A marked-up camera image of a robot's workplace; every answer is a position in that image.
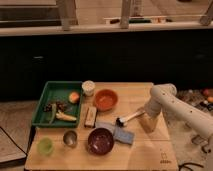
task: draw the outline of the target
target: maroon bowl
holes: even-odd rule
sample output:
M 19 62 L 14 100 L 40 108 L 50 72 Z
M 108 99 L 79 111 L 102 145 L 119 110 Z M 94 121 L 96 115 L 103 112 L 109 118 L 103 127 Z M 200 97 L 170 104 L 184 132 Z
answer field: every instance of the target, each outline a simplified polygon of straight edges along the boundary
M 105 155 L 112 150 L 114 139 L 106 128 L 96 128 L 88 137 L 88 150 L 97 155 Z

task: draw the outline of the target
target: green cup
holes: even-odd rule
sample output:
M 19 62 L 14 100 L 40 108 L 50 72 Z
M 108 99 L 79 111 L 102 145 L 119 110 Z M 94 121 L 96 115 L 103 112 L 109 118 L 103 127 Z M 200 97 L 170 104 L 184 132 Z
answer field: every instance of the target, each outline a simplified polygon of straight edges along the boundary
M 43 156 L 49 156 L 53 152 L 53 142 L 49 138 L 41 139 L 37 144 L 37 151 Z

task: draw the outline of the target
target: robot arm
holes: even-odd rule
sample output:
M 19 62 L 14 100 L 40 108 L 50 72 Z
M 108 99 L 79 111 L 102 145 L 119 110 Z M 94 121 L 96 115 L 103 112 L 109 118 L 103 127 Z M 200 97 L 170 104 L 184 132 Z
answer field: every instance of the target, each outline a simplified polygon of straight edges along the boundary
M 207 154 L 204 170 L 213 170 L 213 118 L 177 99 L 175 97 L 176 93 L 176 87 L 172 84 L 153 86 L 150 90 L 151 98 L 145 104 L 144 110 L 150 117 L 155 118 L 164 108 L 185 121 L 201 137 L 208 140 L 210 151 Z

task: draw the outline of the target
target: dark background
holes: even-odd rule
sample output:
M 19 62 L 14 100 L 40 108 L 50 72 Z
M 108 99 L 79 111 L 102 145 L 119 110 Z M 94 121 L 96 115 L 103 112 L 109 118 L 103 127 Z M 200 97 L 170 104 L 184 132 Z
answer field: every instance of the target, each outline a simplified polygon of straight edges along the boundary
M 213 86 L 213 30 L 0 37 L 0 100 L 38 99 L 46 81 Z

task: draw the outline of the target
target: white cup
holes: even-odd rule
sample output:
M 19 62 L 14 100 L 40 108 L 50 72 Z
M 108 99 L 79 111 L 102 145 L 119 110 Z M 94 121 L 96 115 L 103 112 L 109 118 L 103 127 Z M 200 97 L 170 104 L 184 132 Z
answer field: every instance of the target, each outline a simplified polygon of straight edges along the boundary
M 94 90 L 95 90 L 95 83 L 90 80 L 85 81 L 82 84 L 82 89 L 86 96 L 92 96 L 94 94 Z

